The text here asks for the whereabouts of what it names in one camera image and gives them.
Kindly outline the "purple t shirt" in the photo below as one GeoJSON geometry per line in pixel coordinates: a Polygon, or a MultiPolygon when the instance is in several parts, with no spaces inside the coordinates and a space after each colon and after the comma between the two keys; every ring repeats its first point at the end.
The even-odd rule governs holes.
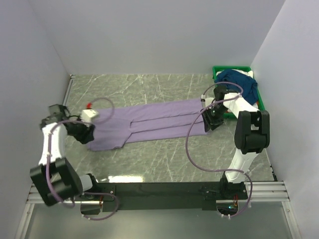
{"type": "Polygon", "coordinates": [[[200,99],[98,109],[94,139],[86,146],[105,151],[126,143],[206,135],[200,110],[200,99]]]}

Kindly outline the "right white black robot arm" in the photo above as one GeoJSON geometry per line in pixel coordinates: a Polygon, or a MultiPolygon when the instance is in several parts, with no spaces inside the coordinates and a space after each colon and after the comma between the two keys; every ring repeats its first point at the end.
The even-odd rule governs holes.
{"type": "Polygon", "coordinates": [[[253,160],[270,144],[270,115],[248,103],[236,90],[219,85],[214,89],[214,97],[201,96],[201,115],[204,130],[215,130],[224,123],[224,114],[230,110],[237,118],[234,143],[236,151],[230,166],[219,182],[219,194],[229,199],[244,189],[244,175],[253,160]]]}

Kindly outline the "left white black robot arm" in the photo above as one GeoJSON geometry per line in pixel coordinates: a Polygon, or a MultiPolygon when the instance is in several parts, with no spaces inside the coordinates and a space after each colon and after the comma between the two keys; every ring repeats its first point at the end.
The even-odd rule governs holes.
{"type": "Polygon", "coordinates": [[[92,121],[98,112],[84,109],[72,119],[64,105],[51,105],[49,116],[42,119],[43,149],[38,166],[31,168],[30,178],[45,205],[53,206],[83,194],[88,200],[99,196],[100,188],[92,174],[79,176],[65,156],[65,139],[74,137],[81,144],[93,141],[95,126],[92,121]]]}

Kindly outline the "green plastic bin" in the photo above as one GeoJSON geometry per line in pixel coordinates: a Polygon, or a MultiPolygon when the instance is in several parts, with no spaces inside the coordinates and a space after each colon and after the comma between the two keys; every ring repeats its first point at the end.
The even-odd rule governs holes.
{"type": "Polygon", "coordinates": [[[258,90],[258,84],[256,80],[254,79],[254,72],[249,66],[213,66],[212,67],[213,81],[216,83],[217,75],[220,74],[222,71],[229,70],[229,69],[233,71],[237,71],[241,73],[242,75],[247,75],[247,77],[252,78],[252,80],[249,80],[248,82],[237,81],[235,84],[243,88],[244,92],[242,96],[247,102],[250,103],[256,100],[253,103],[253,106],[263,111],[265,107],[258,90]]]}

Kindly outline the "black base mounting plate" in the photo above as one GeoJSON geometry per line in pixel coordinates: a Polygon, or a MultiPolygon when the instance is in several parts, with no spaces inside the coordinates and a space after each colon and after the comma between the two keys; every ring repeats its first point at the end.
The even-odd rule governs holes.
{"type": "Polygon", "coordinates": [[[80,195],[77,202],[96,201],[102,212],[111,212],[115,199],[119,210],[202,209],[215,211],[220,200],[248,199],[244,183],[161,182],[97,183],[92,195],[80,195]]]}

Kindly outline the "aluminium rail frame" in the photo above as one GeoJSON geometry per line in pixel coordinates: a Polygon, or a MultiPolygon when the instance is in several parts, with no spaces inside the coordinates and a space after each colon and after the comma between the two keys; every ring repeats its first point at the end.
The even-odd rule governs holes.
{"type": "Polygon", "coordinates": [[[272,239],[275,237],[274,230],[267,226],[274,223],[275,227],[285,231],[284,237],[287,239],[299,239],[299,232],[296,219],[291,208],[290,197],[284,182],[282,181],[244,181],[248,199],[235,200],[234,202],[220,200],[217,202],[215,211],[205,211],[202,209],[165,209],[165,210],[119,210],[119,200],[116,198],[116,205],[111,212],[102,212],[98,208],[96,201],[88,204],[77,202],[74,204],[79,208],[79,217],[89,222],[103,222],[106,219],[116,219],[129,215],[146,215],[148,213],[196,213],[205,216],[214,215],[231,219],[237,214],[241,219],[235,227],[213,227],[209,233],[210,238],[230,238],[234,233],[237,239],[272,239]]]}

